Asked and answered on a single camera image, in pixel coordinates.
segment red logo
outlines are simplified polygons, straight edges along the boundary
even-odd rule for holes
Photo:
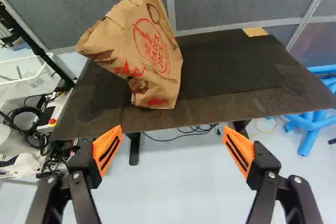
[[[133,38],[139,54],[148,60],[157,72],[169,71],[167,56],[164,53],[166,45],[152,22],[141,18],[133,24]]]
[[[125,65],[122,68],[114,68],[113,71],[115,74],[124,73],[132,77],[141,77],[145,69],[142,68],[142,71],[140,72],[140,70],[137,67],[135,67],[133,72],[131,72],[130,68],[128,67],[127,60],[126,60]]]
[[[163,103],[168,103],[166,99],[158,99],[157,97],[152,97],[150,100],[148,100],[147,105],[153,106],[158,105],[161,106]]]

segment black pole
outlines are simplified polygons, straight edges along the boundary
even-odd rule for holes
[[[65,81],[67,87],[73,88],[75,86],[75,83],[71,80],[71,78],[68,77],[67,74],[49,58],[46,52],[38,44],[36,44],[35,41],[33,41],[28,33],[26,33],[26,31],[20,27],[16,20],[6,10],[6,7],[2,2],[0,2],[0,15],[7,22],[9,22],[14,31],[16,31],[22,37],[22,39],[26,41],[28,45],[30,45],[34,54],[40,56],[46,62],[46,64],[48,64],[57,74],[59,74],[59,76]]]

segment blue pipe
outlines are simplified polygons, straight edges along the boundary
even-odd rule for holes
[[[295,122],[300,127],[304,128],[306,131],[318,130],[322,127],[326,127],[326,126],[336,123],[336,115],[323,119],[323,120],[314,121],[314,122],[309,122],[306,119],[298,115],[284,115],[284,117],[289,119],[290,121]]]
[[[335,94],[335,92],[336,92],[336,83],[333,83],[333,84],[329,85],[328,88],[331,90],[331,92],[333,92]]]
[[[302,114],[302,117],[306,120],[308,120],[309,122],[313,121],[313,117],[314,117],[314,112],[306,112],[304,114]]]
[[[311,122],[311,121],[313,121],[313,113],[314,112],[306,112],[306,113],[302,114],[301,117]],[[288,132],[292,131],[296,126],[297,126],[297,124],[294,121],[289,121],[284,126],[285,132],[288,133]]]
[[[333,84],[336,82],[336,77],[332,77],[328,79],[321,79],[321,81],[324,83],[324,85],[329,86],[330,84]]]
[[[326,110],[322,110],[322,111],[317,111],[314,114],[314,122],[317,121],[323,121],[323,119],[325,119],[327,115],[327,111]],[[298,149],[298,153],[301,156],[307,157],[315,143],[316,137],[319,134],[319,129],[318,130],[314,130],[314,131],[309,131],[306,135],[306,137],[304,138],[304,140],[302,141],[302,143],[299,146]]]
[[[283,127],[285,129],[285,133],[288,133],[290,131],[292,131],[295,127],[296,127],[296,123],[293,121],[289,121],[288,123],[285,124],[285,126]]]
[[[326,73],[336,71],[336,65],[325,65],[307,68],[312,73]]]

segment table leg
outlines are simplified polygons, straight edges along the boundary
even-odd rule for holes
[[[139,163],[139,149],[140,149],[140,135],[141,132],[127,133],[126,136],[131,140],[130,146],[130,159],[131,166],[138,165]]]
[[[248,138],[248,134],[245,127],[250,123],[250,121],[251,120],[234,121],[233,125],[235,126],[236,132]]]

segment yellow cable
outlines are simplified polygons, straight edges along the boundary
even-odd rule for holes
[[[269,134],[269,133],[272,133],[272,132],[275,130],[275,128],[277,127],[277,125],[278,125],[278,120],[277,120],[276,118],[274,118],[275,124],[274,124],[272,130],[271,130],[271,131],[262,131],[261,129],[258,128],[258,124],[257,124],[257,123],[258,123],[258,120],[259,120],[259,119],[256,119],[256,120],[253,121],[253,126],[254,126],[254,128],[256,129],[256,131],[258,131],[258,132],[257,132],[257,133],[254,133],[254,134],[252,134],[252,135],[250,135],[250,137],[256,136],[256,135],[258,135],[258,134],[260,134],[260,133],[262,133],[262,134]]]

